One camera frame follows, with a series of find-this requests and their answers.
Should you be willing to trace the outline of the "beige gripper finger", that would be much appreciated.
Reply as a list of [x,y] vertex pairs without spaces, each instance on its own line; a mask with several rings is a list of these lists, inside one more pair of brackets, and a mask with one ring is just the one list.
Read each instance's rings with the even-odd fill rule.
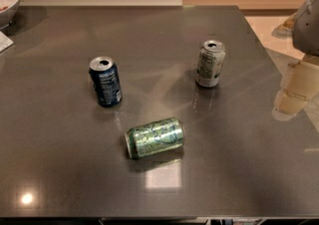
[[319,57],[306,54],[288,64],[272,115],[279,121],[291,120],[319,93]]

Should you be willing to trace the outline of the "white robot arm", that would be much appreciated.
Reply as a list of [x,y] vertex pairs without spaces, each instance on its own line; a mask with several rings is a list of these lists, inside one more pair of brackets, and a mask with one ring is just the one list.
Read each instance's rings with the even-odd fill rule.
[[305,0],[291,18],[293,47],[304,57],[287,65],[272,115],[286,121],[319,93],[319,0]]

